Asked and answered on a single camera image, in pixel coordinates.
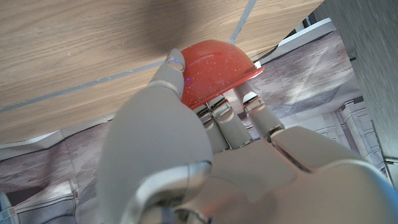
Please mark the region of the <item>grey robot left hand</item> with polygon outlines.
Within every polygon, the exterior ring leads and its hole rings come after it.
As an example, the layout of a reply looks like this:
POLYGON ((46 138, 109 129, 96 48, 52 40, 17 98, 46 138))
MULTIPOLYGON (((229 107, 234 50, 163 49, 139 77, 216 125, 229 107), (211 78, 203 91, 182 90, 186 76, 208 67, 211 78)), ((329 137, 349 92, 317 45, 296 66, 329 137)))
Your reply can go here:
POLYGON ((397 191, 370 163, 267 109, 264 139, 215 152, 182 101, 173 49, 111 122, 97 170, 106 223, 396 223, 397 191))

